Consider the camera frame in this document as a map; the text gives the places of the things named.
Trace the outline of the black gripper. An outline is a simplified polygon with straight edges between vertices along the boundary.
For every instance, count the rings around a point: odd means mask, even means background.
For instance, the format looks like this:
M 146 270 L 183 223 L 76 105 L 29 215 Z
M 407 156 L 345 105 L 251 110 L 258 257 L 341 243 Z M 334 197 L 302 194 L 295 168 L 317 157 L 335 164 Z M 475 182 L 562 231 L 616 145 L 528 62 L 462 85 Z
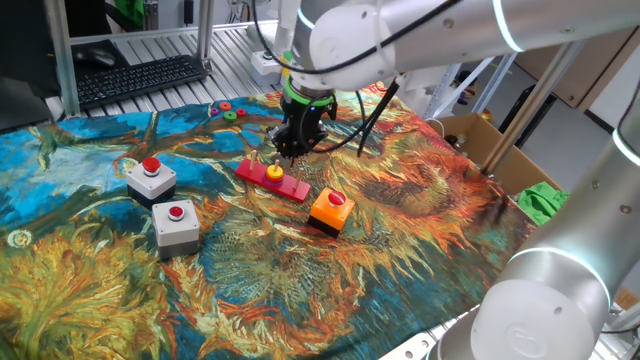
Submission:
M 283 158 L 301 157 L 326 138 L 327 131 L 321 117 L 328 112 L 329 104 L 282 100 L 281 108 L 284 120 L 280 127 L 271 130 L 271 141 Z

